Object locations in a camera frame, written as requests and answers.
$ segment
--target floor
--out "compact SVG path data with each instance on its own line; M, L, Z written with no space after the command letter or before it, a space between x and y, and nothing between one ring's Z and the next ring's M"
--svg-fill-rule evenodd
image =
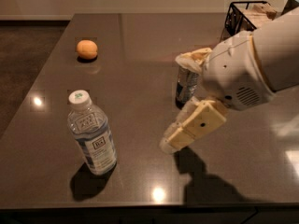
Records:
M0 138L66 25L0 22Z

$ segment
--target dark brown floor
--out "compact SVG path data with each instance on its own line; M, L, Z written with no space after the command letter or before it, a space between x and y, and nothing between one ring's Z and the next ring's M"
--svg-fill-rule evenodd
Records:
M0 138L66 25L0 22Z

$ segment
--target bottle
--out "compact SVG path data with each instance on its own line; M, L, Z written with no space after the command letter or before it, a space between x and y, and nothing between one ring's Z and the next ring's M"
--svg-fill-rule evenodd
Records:
M72 108L68 115L68 127L91 172L94 175L103 175L117 162L107 116L93 104L86 91L74 91L68 100Z
M185 106L186 102L193 97L197 88L198 76L197 73L181 66L179 67L176 91L176 105L179 109Z

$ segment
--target table surface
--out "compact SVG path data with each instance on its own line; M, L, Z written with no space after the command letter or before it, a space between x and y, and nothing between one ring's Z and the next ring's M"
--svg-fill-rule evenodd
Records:
M176 155L158 147L178 113L181 52L215 46L225 14L77 14L0 143L0 208L296 204L299 92L230 111L227 123ZM76 44L99 48L92 63ZM107 114L118 154L93 176L66 126L68 94L87 90ZM196 93L205 97L199 87ZM43 105L36 106L39 97Z

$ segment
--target bottle label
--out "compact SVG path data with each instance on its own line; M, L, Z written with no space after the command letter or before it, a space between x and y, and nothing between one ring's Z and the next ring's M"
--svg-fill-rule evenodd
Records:
M84 116L75 122L78 131L84 132L89 129L92 129L93 127L98 126L98 121L94 114L89 114L87 116Z
M88 165L96 173L104 172L116 161L111 133L104 132L92 140L79 143Z

